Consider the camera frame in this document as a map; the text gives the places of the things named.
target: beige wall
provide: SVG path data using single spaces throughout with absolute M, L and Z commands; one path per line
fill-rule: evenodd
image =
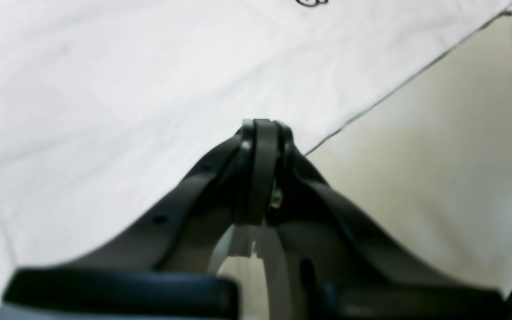
M 512 288 L 512 16 L 310 156 L 399 242 L 459 279 Z

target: white fabric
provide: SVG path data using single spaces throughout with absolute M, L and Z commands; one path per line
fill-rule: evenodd
M 510 3 L 0 0 L 0 292 L 124 229 L 242 118 L 310 150 Z

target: white cloth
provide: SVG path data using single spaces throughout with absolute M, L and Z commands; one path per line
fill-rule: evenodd
M 0 293 L 124 229 L 242 118 L 306 152 L 511 1 L 301 3 L 0 0 Z

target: white sheet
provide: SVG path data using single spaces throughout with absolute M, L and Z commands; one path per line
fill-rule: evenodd
M 0 0 L 0 292 L 107 241 L 242 118 L 305 152 L 510 3 Z

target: white surface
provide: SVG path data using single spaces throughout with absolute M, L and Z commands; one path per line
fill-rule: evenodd
M 512 17 L 476 32 L 309 156 L 425 261 L 512 289 Z
M 126 227 L 242 118 L 305 152 L 509 0 L 0 0 L 0 292 Z

